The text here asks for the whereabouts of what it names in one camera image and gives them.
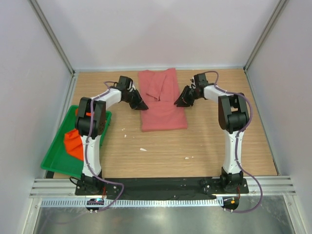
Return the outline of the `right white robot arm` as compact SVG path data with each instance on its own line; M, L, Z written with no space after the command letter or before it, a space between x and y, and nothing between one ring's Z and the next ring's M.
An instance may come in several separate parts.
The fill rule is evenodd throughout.
M250 124L249 101L242 93L229 92L212 83L205 87L185 86L177 107L193 106L196 99L213 100L218 104L218 123L225 134L225 157L221 167L220 188L225 193L235 193L243 183L241 166L242 139Z

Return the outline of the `pink t shirt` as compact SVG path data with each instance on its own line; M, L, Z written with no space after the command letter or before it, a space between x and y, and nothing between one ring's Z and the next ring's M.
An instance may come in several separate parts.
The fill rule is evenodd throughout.
M174 105L180 96L176 69L165 71L140 71L140 95L148 106L141 111L143 132L187 129L185 111Z

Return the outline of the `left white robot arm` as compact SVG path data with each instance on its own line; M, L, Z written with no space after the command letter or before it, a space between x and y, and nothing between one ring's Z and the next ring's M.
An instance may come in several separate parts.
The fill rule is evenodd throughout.
M148 110L139 91L110 87L95 97L82 97L78 105L75 128L83 146L83 169L76 185L76 195L98 195L105 185L99 159L101 136L106 126L106 109L124 101L134 110Z

